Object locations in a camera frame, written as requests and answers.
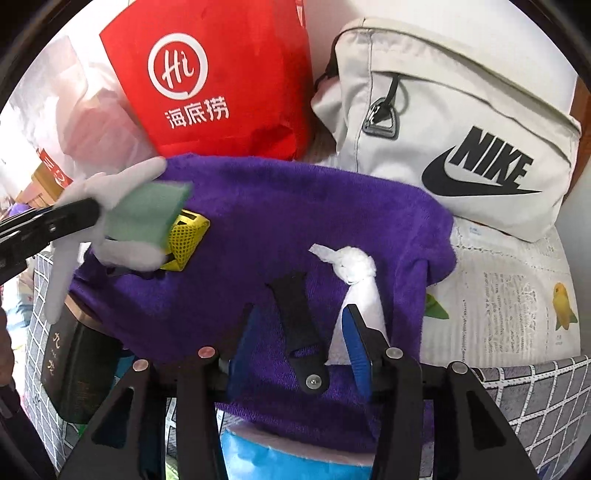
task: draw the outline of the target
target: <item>yellow mesh sponge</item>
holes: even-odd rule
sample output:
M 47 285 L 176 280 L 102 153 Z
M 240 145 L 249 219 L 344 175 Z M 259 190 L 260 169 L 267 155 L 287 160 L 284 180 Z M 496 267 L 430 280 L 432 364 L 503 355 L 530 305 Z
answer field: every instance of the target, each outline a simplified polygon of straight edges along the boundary
M 166 262 L 162 270 L 180 272 L 209 228 L 209 220 L 198 213 L 182 210 L 168 234 Z

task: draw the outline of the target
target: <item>screw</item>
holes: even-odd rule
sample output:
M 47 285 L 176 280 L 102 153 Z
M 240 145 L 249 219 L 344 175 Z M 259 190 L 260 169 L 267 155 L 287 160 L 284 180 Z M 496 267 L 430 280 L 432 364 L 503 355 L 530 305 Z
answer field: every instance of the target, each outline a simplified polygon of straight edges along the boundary
M 211 358 L 216 354 L 216 349 L 212 346 L 202 346 L 197 354 L 200 358 Z
M 315 374 L 306 378 L 306 386 L 311 390 L 318 390 L 322 386 L 322 379 Z
M 136 360 L 134 362 L 134 370 L 136 372 L 143 372 L 150 366 L 150 362 L 147 360 Z
M 400 360 L 404 356 L 404 353 L 400 348 L 390 347 L 386 350 L 386 356 L 393 360 Z
M 462 362 L 453 362 L 452 370 L 459 375 L 465 375 L 468 373 L 468 366 Z

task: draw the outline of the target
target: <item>gray grid-patterned fabric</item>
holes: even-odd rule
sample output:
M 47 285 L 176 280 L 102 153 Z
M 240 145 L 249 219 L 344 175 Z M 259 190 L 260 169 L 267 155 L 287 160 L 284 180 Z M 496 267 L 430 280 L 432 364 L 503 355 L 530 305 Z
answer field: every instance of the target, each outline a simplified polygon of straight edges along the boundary
M 41 385 L 41 368 L 49 328 L 43 315 L 52 266 L 51 255 L 37 255 L 33 318 L 27 341 L 25 407 L 55 466 L 60 469 L 78 440 L 77 425 L 64 422 Z M 591 404 L 590 359 L 581 356 L 530 367 L 473 369 L 509 420 L 544 480 L 560 477 L 568 465 L 582 418 Z M 218 415 L 220 432 L 237 421 Z M 176 399 L 168 401 L 165 428 L 167 456 L 175 459 Z M 423 449 L 421 477 L 433 470 L 433 444 Z

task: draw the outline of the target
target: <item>red paper bag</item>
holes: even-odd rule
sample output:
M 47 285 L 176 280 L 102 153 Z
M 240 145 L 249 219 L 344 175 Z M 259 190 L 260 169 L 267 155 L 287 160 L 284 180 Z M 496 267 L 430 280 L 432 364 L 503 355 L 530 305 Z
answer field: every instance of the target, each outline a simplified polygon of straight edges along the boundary
M 301 1 L 140 0 L 100 37 L 161 155 L 305 153 L 313 86 Z

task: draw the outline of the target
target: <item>white circle logo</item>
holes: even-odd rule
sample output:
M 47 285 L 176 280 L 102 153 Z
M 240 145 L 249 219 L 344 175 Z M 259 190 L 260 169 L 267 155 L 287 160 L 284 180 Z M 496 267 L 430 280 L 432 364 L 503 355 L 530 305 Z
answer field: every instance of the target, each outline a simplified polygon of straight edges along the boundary
M 164 52 L 164 61 L 161 68 L 162 73 L 159 73 L 160 78 L 166 81 L 168 88 L 160 83 L 156 74 L 156 56 L 166 46 L 173 42 L 184 43 L 192 49 L 199 59 L 199 76 L 197 83 L 191 91 L 175 92 L 173 88 L 175 84 L 182 85 L 184 79 L 193 77 L 195 69 L 189 65 L 189 61 L 185 52 L 181 50 L 174 50 L 172 53 L 168 49 Z M 185 33 L 171 33 L 162 37 L 156 42 L 148 56 L 148 74 L 152 84 L 162 95 L 172 100 L 187 100 L 194 97 L 205 85 L 207 79 L 207 55 L 201 44 L 192 36 Z

